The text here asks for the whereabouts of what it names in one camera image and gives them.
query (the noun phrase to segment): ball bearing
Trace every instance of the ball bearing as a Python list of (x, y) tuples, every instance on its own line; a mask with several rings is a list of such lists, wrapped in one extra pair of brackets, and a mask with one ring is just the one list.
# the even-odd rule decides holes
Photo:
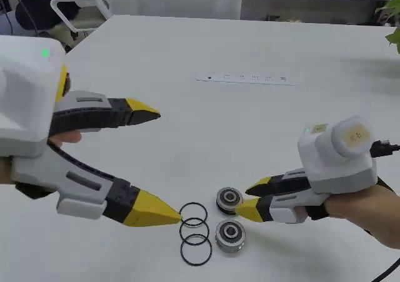
[(243, 196), (237, 189), (225, 187), (217, 193), (217, 207), (221, 212), (228, 215), (236, 215), (235, 208), (243, 203)]
[(217, 225), (215, 240), (218, 247), (226, 253), (236, 253), (244, 246), (246, 232), (237, 221), (227, 219)]

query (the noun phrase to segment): o-ring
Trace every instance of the o-ring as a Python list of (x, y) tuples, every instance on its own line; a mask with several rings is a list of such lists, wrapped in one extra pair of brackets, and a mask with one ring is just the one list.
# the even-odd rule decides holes
[[(185, 258), (185, 256), (183, 255), (183, 246), (184, 246), (184, 244), (188, 243), (188, 239), (193, 238), (193, 237), (201, 237), (201, 238), (205, 239), (208, 242), (208, 245), (210, 246), (210, 254), (208, 255), (207, 259), (204, 260), (203, 262), (192, 263), (189, 260), (187, 260)], [(202, 266), (202, 265), (205, 265), (211, 259), (211, 255), (212, 254), (213, 254), (213, 246), (212, 246), (212, 244), (210, 242), (210, 239), (206, 238), (203, 234), (190, 234), (189, 236), (185, 237), (184, 241), (182, 241), (182, 243), (181, 243), (181, 256), (182, 256), (183, 261), (185, 261), (188, 265), (191, 265), (191, 266)]]
[(204, 217), (204, 219), (200, 219), (200, 218), (198, 218), (198, 220), (200, 220), (200, 222), (199, 223), (197, 223), (197, 224), (189, 224), (189, 223), (185, 223), (185, 221), (186, 220), (183, 220), (183, 219), (181, 219), (181, 221), (182, 221), (182, 224), (184, 224), (185, 226), (187, 226), (187, 227), (192, 227), (192, 228), (194, 228), (194, 227), (198, 227), (198, 226), (201, 226), (202, 224), (204, 224), (205, 222), (206, 222), (206, 219), (207, 219), (207, 217), (208, 217), (208, 212), (207, 212), (207, 209), (206, 209), (206, 207), (204, 207), (202, 204), (200, 204), (200, 203), (198, 203), (198, 202), (190, 202), (190, 203), (186, 203), (185, 205), (183, 205), (182, 206), (182, 208), (179, 210), (179, 214), (180, 215), (182, 215), (182, 210), (185, 208), (185, 207), (187, 207), (187, 206), (189, 206), (189, 205), (197, 205), (197, 206), (200, 206), (200, 207), (202, 207), (202, 209), (204, 210), (204, 212), (206, 213), (206, 216)]
[(188, 219), (185, 219), (185, 220), (182, 222), (181, 227), (179, 227), (179, 235), (181, 236), (181, 239), (182, 239), (186, 244), (188, 244), (188, 245), (190, 245), (190, 246), (199, 246), (200, 244), (205, 243), (205, 242), (207, 241), (207, 239), (210, 237), (210, 227), (208, 226), (208, 224), (207, 224), (206, 222), (203, 222), (204, 225), (205, 225), (206, 228), (207, 228), (207, 235), (205, 236), (205, 238), (204, 238), (202, 241), (200, 241), (200, 242), (198, 242), (198, 243), (191, 243), (190, 241), (185, 240), (185, 237), (183, 237), (183, 235), (182, 235), (182, 227), (185, 225), (185, 223), (187, 223), (188, 221), (193, 220), (193, 219), (198, 220), (198, 221), (202, 221), (201, 218), (188, 218)]

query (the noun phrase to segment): human hand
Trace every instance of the human hand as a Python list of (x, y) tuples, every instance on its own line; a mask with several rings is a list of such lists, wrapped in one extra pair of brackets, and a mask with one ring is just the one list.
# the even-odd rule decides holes
[(335, 194), (325, 201), (326, 211), (369, 231), (380, 243), (400, 249), (400, 197), (375, 185), (357, 193)]
[(49, 138), (49, 140), (59, 148), (63, 145), (63, 143), (78, 143), (81, 139), (82, 134), (79, 131), (61, 133)]
[[(49, 140), (56, 146), (61, 147), (63, 143), (78, 143), (82, 135), (79, 131), (70, 131), (55, 135)], [(0, 158), (0, 184), (14, 184), (11, 179), (11, 159)]]

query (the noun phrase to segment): black cable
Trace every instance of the black cable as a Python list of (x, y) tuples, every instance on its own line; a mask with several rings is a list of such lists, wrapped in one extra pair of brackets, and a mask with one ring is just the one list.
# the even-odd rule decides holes
[(11, 35), (14, 35), (13, 24), (11, 24), (10, 17), (8, 16), (8, 12), (6, 10), (6, 6), (4, 5), (3, 0), (0, 0), (0, 6), (1, 6), (1, 9), (3, 10), (3, 12), (5, 12), (6, 18), (8, 20), (9, 25), (10, 25)]
[(384, 271), (383, 273), (381, 273), (378, 277), (376, 277), (375, 279), (372, 280), (372, 282), (381, 282), (384, 278), (386, 278), (387, 276), (389, 276), (391, 273), (393, 273), (393, 271), (398, 268), (400, 266), (400, 258), (393, 263), (393, 265), (388, 268), (386, 271)]
[(391, 144), (390, 141), (377, 140), (375, 141), (369, 152), (372, 158), (383, 157), (393, 155), (393, 152), (400, 151), (400, 146), (396, 144)]
[(24, 9), (26, 15), (29, 17), (29, 20), (32, 22), (33, 28), (35, 30), (35, 35), (36, 37), (39, 37), (39, 32), (38, 29), (36, 27), (36, 24), (31, 16), (31, 14), (29, 13), (28, 9), (26, 9), (26, 6), (24, 5), (24, 3), (21, 0), (18, 0), (18, 2), (21, 4), (22, 8)]

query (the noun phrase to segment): white table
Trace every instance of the white table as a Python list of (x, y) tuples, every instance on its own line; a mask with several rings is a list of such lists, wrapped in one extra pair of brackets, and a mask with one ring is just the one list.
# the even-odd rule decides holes
[[(78, 159), (132, 181), (179, 209), (208, 209), (211, 239), (225, 217), (223, 186), (244, 191), (263, 176), (301, 164), (307, 123), (365, 115), (382, 139), (400, 142), (400, 56), (392, 29), (116, 16), (67, 56), (73, 89), (132, 96), (161, 111), (141, 126), (86, 134), (65, 146)], [(199, 72), (285, 74), (300, 86), (206, 83)], [(400, 190), (400, 154), (379, 173)], [(110, 219), (56, 214), (57, 196), (0, 196), (0, 281), (371, 281), (399, 257), (339, 219), (299, 225), (238, 219), (239, 255), (214, 245), (210, 262), (186, 265), (179, 226), (128, 228)], [(192, 209), (185, 216), (202, 216)], [(194, 261), (208, 247), (186, 248)], [(400, 271), (387, 282), (399, 281)]]

